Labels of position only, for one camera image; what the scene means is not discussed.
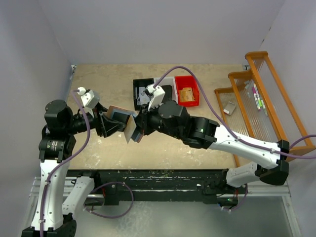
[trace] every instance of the green marker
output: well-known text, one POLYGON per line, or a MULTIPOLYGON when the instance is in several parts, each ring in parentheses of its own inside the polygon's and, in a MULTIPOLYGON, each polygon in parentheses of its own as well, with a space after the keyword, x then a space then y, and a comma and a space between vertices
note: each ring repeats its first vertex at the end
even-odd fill
POLYGON ((262 103, 260 99, 258 99, 258 102, 259 102, 259 106, 262 107, 262 103))
POLYGON ((261 96, 260 96, 260 100, 261 100, 261 103, 262 103, 263 112, 265 112, 265 115, 268 116, 268 112, 267 112, 265 103, 263 103, 263 99, 261 98, 261 96))

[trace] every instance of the wooden table surface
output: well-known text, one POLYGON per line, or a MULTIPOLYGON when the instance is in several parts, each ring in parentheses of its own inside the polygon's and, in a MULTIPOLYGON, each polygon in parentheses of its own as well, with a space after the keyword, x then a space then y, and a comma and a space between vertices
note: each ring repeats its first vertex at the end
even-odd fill
MULTIPOLYGON (((99 93, 100 103, 133 110, 133 79, 160 77, 175 65, 79 65, 72 81, 71 90, 83 86, 99 93)), ((242 71, 241 65, 183 65, 191 69, 200 80, 215 111, 220 114, 214 89, 231 86, 228 73, 242 71)), ((175 70, 169 76, 187 75, 175 70)), ((68 105, 77 111, 69 95, 68 105)), ((217 120, 202 95, 200 105, 188 108, 192 116, 217 120)), ((86 139, 86 133, 75 136, 78 150, 86 139)), ((233 156, 226 152, 193 149, 180 140, 154 132, 138 143, 126 143, 123 133, 109 138, 98 137, 91 131, 90 141, 84 151, 71 161, 70 169, 216 169, 235 167, 233 156)))

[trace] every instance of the white wall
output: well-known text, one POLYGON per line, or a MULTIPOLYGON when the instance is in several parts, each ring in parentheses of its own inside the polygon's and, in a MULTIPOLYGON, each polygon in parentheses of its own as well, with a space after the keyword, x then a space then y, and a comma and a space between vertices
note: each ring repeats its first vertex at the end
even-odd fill
POLYGON ((0 1, 1 236, 21 236, 32 182, 40 171, 44 107, 65 97, 70 72, 38 1, 0 1))
POLYGON ((241 64, 284 0, 39 0, 72 64, 241 64))
MULTIPOLYGON (((316 1, 286 0, 260 50, 269 53, 307 131, 315 134, 316 1)), ((313 237, 316 233, 316 161, 291 162, 288 182, 302 233, 313 237)))

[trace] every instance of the marker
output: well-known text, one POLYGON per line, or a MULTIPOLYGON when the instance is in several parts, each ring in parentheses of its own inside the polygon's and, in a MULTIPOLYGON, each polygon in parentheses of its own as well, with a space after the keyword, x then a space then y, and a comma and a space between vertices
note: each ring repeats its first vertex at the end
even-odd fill
POLYGON ((261 104, 261 100, 260 100, 260 97, 259 97, 259 92, 258 92, 258 88, 257 88, 257 86, 256 86, 256 83, 254 83, 253 86, 255 87, 255 91, 256 91, 256 95, 257 95, 258 102, 259 102, 259 106, 262 107, 262 104, 261 104))
POLYGON ((265 112, 265 115, 268 116, 268 112, 265 106, 265 103, 263 102, 263 99, 260 97, 261 103, 262 103, 262 108, 263 108, 263 112, 265 112))
POLYGON ((253 97, 255 97, 255 101, 256 101, 256 105, 257 105, 257 109, 258 111, 261 111, 260 109, 260 105, 259 105, 259 102, 258 102, 258 98, 257 98, 257 93, 256 93, 256 90, 254 87, 252 87, 252 92, 253 92, 253 97))

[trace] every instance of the pink marker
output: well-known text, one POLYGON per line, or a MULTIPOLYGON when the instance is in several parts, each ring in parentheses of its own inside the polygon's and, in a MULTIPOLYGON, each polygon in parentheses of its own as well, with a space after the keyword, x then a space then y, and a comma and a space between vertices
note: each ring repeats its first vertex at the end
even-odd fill
POLYGON ((257 92, 256 92, 256 89, 254 87, 252 87, 252 92, 253 92, 253 97, 255 97, 257 109, 258 109, 258 111, 261 111, 260 105, 259 105, 259 101, 258 101, 258 98, 257 98, 257 92))

